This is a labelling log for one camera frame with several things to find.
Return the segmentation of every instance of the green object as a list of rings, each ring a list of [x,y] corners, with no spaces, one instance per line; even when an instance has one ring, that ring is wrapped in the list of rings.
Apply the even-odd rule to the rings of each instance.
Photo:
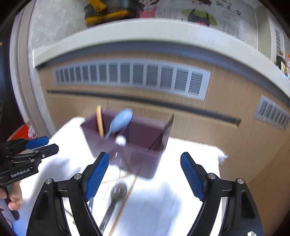
[[[198,17],[206,18],[208,15],[210,25],[217,25],[215,18],[211,14],[207,13],[206,11],[200,11],[198,9],[185,9],[181,13],[184,16],[188,17],[192,11],[194,11],[193,14]]]

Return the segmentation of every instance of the black stripe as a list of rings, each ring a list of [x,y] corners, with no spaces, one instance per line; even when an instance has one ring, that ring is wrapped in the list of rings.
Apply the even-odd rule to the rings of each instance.
[[[176,104],[176,103],[169,103],[169,102],[162,102],[162,101],[152,100],[152,99],[138,98],[138,97],[134,97],[134,96],[105,94],[105,93],[98,93],[98,92],[71,91],[71,90],[47,90],[47,93],[101,97],[101,98],[110,98],[110,99],[117,99],[117,100],[123,100],[123,101],[139,102],[139,103],[143,103],[143,104],[161,106],[161,107],[176,109],[176,110],[185,111],[185,112],[189,112],[189,113],[193,113],[193,114],[203,115],[206,117],[211,117],[214,119],[222,120],[222,121],[229,122],[229,123],[236,124],[236,125],[239,125],[241,122],[240,119],[236,119],[233,117],[229,117],[226,115],[222,115],[222,114],[208,111],[208,110],[204,110],[204,109],[184,106],[184,105],[180,105],[180,104]]]

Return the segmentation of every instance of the blue gripper pad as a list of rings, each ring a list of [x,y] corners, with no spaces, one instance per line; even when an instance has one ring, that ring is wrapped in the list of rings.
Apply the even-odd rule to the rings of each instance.
[[[183,153],[181,155],[180,164],[181,164],[181,168],[186,176],[186,179],[190,185],[190,188],[191,188],[194,196],[198,197],[200,201],[203,201],[204,200],[204,193],[202,190],[203,189],[202,181],[198,177],[193,166],[190,164],[185,153]]]
[[[35,149],[38,147],[42,147],[44,145],[47,145],[49,142],[49,138],[44,136],[38,139],[33,139],[33,140],[29,140],[26,144],[25,147],[27,149]]]
[[[96,195],[108,166],[109,155],[102,152],[94,164],[87,166],[84,170],[83,191],[86,201]]]

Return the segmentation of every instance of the purple utensil holder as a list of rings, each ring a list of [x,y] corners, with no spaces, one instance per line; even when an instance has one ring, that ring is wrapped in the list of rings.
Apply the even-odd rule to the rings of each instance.
[[[102,110],[104,134],[110,129],[117,111]],[[153,178],[169,138],[169,131],[163,121],[133,115],[130,124],[108,140],[99,136],[96,114],[86,118],[81,124],[89,148],[94,156],[108,153],[110,164],[124,171],[144,178]],[[126,146],[115,143],[117,135],[125,136]]]

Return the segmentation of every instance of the white countertop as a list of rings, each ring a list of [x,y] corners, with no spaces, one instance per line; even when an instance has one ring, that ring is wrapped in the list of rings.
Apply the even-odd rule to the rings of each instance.
[[[58,154],[43,159],[39,173],[21,181],[23,205],[19,211],[20,219],[14,223],[18,236],[26,235],[33,205],[47,178],[53,178],[54,181],[70,179],[95,161],[80,127],[82,122],[84,118],[76,117],[66,123],[49,141],[49,144],[56,143],[59,146]],[[193,195],[180,166],[180,156],[186,151],[208,173],[219,176],[218,156],[223,153],[218,148],[171,137],[152,179],[126,175],[117,166],[109,165],[94,197],[93,217],[97,225],[100,225],[105,215],[110,204],[110,191],[117,181],[125,182],[128,191],[130,188],[132,191],[123,211],[120,211],[121,203],[116,205],[104,236],[187,235],[202,202]],[[70,211],[67,198],[64,198],[64,207]],[[72,236],[78,236],[73,218],[68,214],[66,217]],[[220,205],[212,236],[218,235],[221,223]]]
[[[290,81],[262,53],[216,29],[180,20],[131,19],[88,28],[53,45],[34,49],[33,64],[36,67],[86,47],[130,40],[175,42],[214,51],[259,72],[290,97]]]

